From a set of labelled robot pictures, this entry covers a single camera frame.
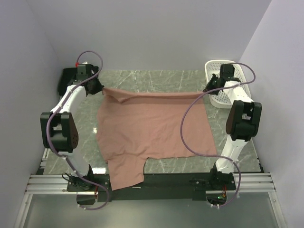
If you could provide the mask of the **pink graphic t-shirt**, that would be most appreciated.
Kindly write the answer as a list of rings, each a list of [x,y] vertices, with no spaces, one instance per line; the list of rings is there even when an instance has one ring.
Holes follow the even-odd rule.
[[[135,93],[104,88],[102,94],[96,140],[115,190],[143,182],[148,158],[216,154],[199,93]]]

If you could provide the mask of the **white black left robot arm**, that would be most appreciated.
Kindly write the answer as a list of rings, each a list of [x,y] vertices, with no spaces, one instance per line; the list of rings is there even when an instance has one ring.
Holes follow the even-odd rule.
[[[95,189],[95,179],[91,165],[81,156],[78,148],[79,135],[73,114],[87,97],[102,91],[98,79],[100,68],[87,62],[76,63],[65,68],[58,85],[61,96],[58,104],[40,116],[43,144],[70,166],[71,174],[63,173],[71,191],[91,191]]]

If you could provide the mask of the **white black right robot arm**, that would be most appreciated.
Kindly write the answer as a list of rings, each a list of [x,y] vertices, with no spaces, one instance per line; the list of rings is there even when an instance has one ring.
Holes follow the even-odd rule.
[[[240,63],[226,61],[213,73],[203,92],[208,95],[224,93],[231,103],[226,122],[227,140],[221,155],[210,170],[208,184],[213,190],[235,189],[234,167],[245,145],[258,132],[262,105],[253,101],[243,86],[249,84],[235,76]]]

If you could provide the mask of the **white perforated plastic basket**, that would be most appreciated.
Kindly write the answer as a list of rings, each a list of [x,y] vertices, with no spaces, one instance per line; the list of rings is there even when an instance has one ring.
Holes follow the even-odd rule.
[[[253,102],[240,63],[236,63],[230,60],[208,61],[205,64],[206,82],[208,83],[211,80],[212,74],[216,74],[217,76],[219,76],[220,66],[222,64],[229,63],[233,64],[235,68],[234,77],[238,78],[239,82],[226,82],[223,91],[220,90],[219,93],[211,93],[211,91],[207,92],[209,94],[211,104],[217,108],[230,109],[233,106],[233,103],[237,100],[241,100],[245,103]]]

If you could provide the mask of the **folded black t-shirt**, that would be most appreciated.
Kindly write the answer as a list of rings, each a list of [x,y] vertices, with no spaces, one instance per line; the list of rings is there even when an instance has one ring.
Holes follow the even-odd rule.
[[[60,96],[63,96],[67,90],[67,86],[70,84],[70,81],[73,81],[77,74],[76,67],[64,68],[57,86],[57,91]]]

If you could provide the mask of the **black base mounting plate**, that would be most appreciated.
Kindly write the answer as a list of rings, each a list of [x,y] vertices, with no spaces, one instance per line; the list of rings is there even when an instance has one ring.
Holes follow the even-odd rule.
[[[68,182],[67,192],[77,194],[80,205],[113,200],[174,200],[192,199],[223,205],[228,190],[238,190],[234,175],[211,170],[209,173],[145,174],[144,181],[115,190],[108,174],[89,174],[83,181],[79,177],[62,174]]]

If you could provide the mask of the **aluminium extrusion rail frame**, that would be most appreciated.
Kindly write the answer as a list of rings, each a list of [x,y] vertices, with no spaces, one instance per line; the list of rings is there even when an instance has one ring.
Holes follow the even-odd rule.
[[[91,162],[93,171],[98,174],[107,174],[108,167],[97,148],[95,134],[97,133],[96,114],[100,106],[101,97],[89,96],[79,106],[76,112],[76,125],[80,128],[80,147],[84,151],[84,158]],[[226,141],[224,135],[224,118],[227,117],[226,109],[218,109],[206,103],[206,110],[209,115],[209,123],[218,152],[221,152]],[[187,158],[167,158],[148,159],[144,166],[146,174],[193,174],[195,171],[206,171],[212,166],[213,158],[207,157],[187,157]],[[67,165],[51,155],[46,149],[41,162],[47,170],[41,175],[31,175],[26,194],[63,194],[67,192],[68,183],[60,175],[60,171],[67,171]],[[275,220],[279,228],[285,228],[285,221],[282,209],[277,197],[274,183],[270,173],[263,173],[259,167],[260,160],[256,153],[253,142],[249,142],[239,156],[238,166],[242,171],[243,184],[240,193],[258,193],[266,190],[270,198],[270,207],[275,215]]]

